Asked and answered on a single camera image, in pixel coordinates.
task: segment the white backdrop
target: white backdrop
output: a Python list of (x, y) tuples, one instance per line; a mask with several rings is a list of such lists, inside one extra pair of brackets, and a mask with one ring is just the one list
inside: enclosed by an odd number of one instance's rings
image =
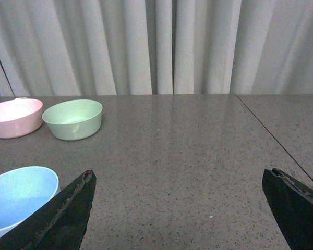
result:
[(313, 93), (313, 0), (0, 1), (0, 96)]

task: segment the plastic bowl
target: plastic bowl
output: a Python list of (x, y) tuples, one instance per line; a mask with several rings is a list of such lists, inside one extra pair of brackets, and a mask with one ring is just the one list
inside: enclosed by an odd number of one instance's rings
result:
[(0, 175), (0, 237), (59, 192), (58, 176), (49, 168), (24, 167)]
[(48, 108), (43, 120), (58, 139), (75, 141), (95, 134), (101, 126), (101, 116), (101, 103), (81, 99)]
[(37, 99), (16, 98), (0, 103), (0, 138), (16, 138), (38, 129), (43, 103)]

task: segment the gray countertop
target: gray countertop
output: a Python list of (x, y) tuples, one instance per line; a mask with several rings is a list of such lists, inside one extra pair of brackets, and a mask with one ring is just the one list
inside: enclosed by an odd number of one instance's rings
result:
[[(37, 97), (44, 110), (79, 98)], [(0, 139), (0, 174), (45, 166), (64, 188), (94, 170), (97, 187), (81, 249), (289, 249), (262, 191), (263, 171), (280, 168), (313, 188), (313, 161), (301, 161), (297, 147), (304, 140), (294, 148), (284, 140), (278, 126), (291, 125), (278, 121), (287, 112), (270, 110), (280, 108), (274, 97), (84, 98), (103, 105), (101, 128), (89, 138), (61, 141), (43, 124), (29, 135)], [(299, 104), (293, 114), (298, 110), (289, 122), (297, 120), (299, 133), (306, 133), (302, 114), (311, 111)]]

